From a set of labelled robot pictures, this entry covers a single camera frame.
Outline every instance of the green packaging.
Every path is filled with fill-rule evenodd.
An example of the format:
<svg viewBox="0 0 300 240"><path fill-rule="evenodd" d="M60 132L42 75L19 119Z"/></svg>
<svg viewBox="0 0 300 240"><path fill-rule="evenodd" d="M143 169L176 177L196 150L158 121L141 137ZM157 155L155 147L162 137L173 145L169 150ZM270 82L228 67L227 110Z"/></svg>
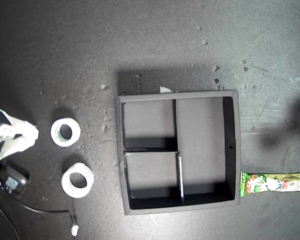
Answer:
<svg viewBox="0 0 300 240"><path fill-rule="evenodd" d="M240 196L259 192L299 192L300 173L247 174L241 172Z"/></svg>

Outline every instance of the white tape roll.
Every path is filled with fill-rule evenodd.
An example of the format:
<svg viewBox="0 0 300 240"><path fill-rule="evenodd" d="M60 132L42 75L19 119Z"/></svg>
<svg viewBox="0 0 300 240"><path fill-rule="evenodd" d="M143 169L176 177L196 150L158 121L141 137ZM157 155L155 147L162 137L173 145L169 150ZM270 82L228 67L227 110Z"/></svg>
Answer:
<svg viewBox="0 0 300 240"><path fill-rule="evenodd" d="M86 186L79 188L71 183L70 175L73 173L81 174L86 180ZM61 185L66 194L70 197L79 199L86 196L94 183L94 173L82 162L75 163L62 176Z"/></svg>
<svg viewBox="0 0 300 240"><path fill-rule="evenodd" d="M70 139L64 138L61 133L60 129L62 125L67 125L71 128L72 136ZM74 144L76 141L79 140L81 134L81 128L79 123L74 120L73 118L61 118L55 121L51 127L51 138L55 144L59 145L60 147L69 147Z"/></svg>

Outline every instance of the black cable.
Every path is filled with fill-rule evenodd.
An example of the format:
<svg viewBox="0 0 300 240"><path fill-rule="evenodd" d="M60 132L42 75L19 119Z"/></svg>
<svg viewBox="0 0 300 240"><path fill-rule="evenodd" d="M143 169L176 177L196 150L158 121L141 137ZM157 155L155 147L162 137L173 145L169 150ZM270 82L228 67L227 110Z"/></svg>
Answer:
<svg viewBox="0 0 300 240"><path fill-rule="evenodd" d="M32 208L30 206L27 206L25 204L23 204L22 202L20 202L18 199L16 199L14 196L12 196L11 194L7 193L9 196L11 196L21 207L30 210L32 212L38 213L38 214L70 214L71 217L71 221L72 221L72 225L73 226L77 226L76 220L75 220L75 216L72 210L38 210L35 208ZM0 209L0 212L2 213L2 215L4 216L5 220L10 224L11 228L14 231L15 237L17 240L20 240L19 238L19 234L16 230L16 227L14 226L14 224L12 223L12 221L9 220L9 218L4 214L4 212Z"/></svg>
<svg viewBox="0 0 300 240"><path fill-rule="evenodd" d="M38 210L38 209L35 209L35 208L32 208L30 206L23 204L22 202L20 202L18 199L16 199L13 196L12 196L12 198L23 208L28 209L28 210L38 213L38 214L70 214L72 225L77 225L74 213L71 210L49 210L49 211L48 210Z"/></svg>
<svg viewBox="0 0 300 240"><path fill-rule="evenodd" d="M18 232L17 232L17 230L16 230L16 227L15 227L15 226L13 225L13 223L7 218L7 216L4 214L4 212L1 210L1 208L0 208L0 213L4 216L4 219L10 224L11 228L12 228L13 231L14 231L14 234L15 234L16 239L17 239L17 240L20 240L19 234L18 234Z"/></svg>

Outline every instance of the dark gray table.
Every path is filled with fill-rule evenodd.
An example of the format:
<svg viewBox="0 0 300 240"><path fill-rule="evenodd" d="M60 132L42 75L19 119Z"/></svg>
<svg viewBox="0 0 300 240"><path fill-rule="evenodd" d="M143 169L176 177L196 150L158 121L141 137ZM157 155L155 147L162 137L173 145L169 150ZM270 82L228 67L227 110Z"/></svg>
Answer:
<svg viewBox="0 0 300 240"><path fill-rule="evenodd" d="M0 108L40 130L34 147L11 156L32 175L21 200L47 210L74 207L79 240L300 240L300 192L124 215L115 96L160 86L215 90L215 78L239 92L242 170L300 172L300 1L0 0ZM50 127L69 116L82 137L60 148ZM95 183L74 200L60 180L77 161L91 166ZM72 239L67 215L29 212L1 193L0 204L22 240ZM15 238L0 214L0 240L8 239Z"/></svg>

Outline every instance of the black tray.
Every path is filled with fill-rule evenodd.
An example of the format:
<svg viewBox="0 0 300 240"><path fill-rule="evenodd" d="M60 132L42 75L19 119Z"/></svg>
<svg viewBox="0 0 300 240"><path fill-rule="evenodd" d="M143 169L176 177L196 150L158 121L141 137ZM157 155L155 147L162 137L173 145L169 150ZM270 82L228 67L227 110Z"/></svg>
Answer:
<svg viewBox="0 0 300 240"><path fill-rule="evenodd" d="M237 91L118 96L116 124L126 215L239 204Z"/></svg>

